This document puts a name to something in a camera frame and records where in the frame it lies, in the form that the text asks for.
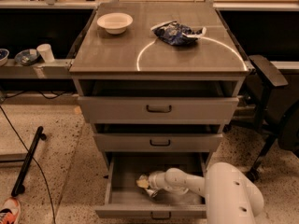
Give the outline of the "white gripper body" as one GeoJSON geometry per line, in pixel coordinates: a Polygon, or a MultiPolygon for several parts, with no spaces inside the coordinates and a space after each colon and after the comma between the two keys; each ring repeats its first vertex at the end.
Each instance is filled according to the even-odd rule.
{"type": "Polygon", "coordinates": [[[163,189],[165,184],[165,172],[156,171],[149,174],[149,186],[152,189],[163,189]]]}

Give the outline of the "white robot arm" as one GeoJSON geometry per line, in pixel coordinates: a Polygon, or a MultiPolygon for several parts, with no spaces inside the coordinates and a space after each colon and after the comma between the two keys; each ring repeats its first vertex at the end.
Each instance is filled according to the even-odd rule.
{"type": "Polygon", "coordinates": [[[255,218],[264,207],[260,190],[226,162],[214,163],[205,176],[170,168],[142,175],[136,184],[151,197],[161,189],[177,195],[196,193],[206,200],[208,224],[256,224],[255,218]]]}

